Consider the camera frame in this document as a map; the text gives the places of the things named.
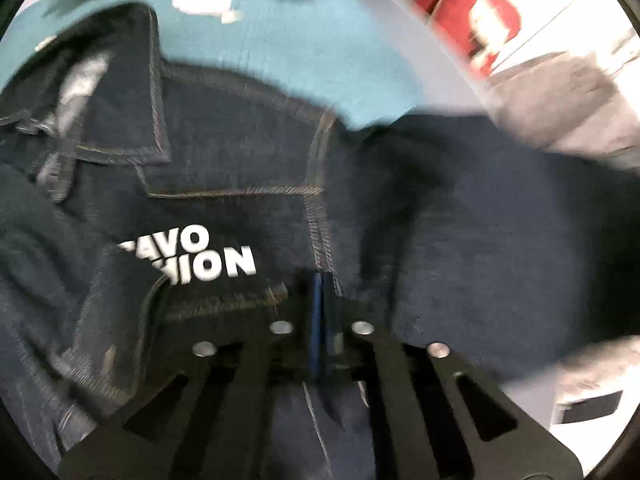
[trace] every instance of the red object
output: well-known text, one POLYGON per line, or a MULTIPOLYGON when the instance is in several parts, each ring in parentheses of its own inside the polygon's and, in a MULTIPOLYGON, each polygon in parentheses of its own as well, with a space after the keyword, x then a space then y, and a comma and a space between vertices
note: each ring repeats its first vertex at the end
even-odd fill
POLYGON ((484 76, 491 73, 502 46, 520 31, 520 14, 508 0, 415 1, 484 76))

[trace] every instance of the dark fabric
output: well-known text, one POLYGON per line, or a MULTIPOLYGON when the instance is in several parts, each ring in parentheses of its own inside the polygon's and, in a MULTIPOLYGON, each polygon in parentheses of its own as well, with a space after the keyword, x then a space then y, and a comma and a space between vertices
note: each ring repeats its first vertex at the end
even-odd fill
MULTIPOLYGON (((0 112, 0 388, 53 468, 135 393, 152 347, 275 320, 310 269, 498 380, 638 330, 638 178, 486 117, 351 132, 250 78, 162 61, 137 4, 52 42, 0 112)), ((331 397, 338 421, 311 387, 276 396, 270 478, 372 478, 357 386, 331 397)))

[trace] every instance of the beige fabric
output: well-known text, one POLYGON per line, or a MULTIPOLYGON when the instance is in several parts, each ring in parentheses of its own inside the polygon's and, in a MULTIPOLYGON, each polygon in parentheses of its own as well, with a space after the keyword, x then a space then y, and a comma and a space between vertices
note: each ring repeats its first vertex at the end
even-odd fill
POLYGON ((488 82, 498 124, 531 146, 592 158, 640 146, 638 116, 591 57, 547 54, 488 82))

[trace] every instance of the silver screw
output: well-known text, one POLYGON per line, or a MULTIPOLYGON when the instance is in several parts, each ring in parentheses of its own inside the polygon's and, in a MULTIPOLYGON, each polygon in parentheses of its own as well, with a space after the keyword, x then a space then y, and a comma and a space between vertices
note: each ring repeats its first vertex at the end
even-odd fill
POLYGON ((269 325, 269 330, 274 334, 290 334, 293 332, 293 325, 289 321, 274 321, 269 325))
POLYGON ((358 335, 369 335, 373 334, 375 328, 368 321, 356 321, 351 325, 351 330, 353 330, 358 335))
POLYGON ((427 350, 429 351, 429 354, 433 357, 437 357, 438 359, 446 357, 450 353, 449 347, 444 343, 431 343, 427 350))
POLYGON ((211 357, 216 353, 216 347, 209 341, 200 341, 191 347, 193 353, 198 357, 211 357))

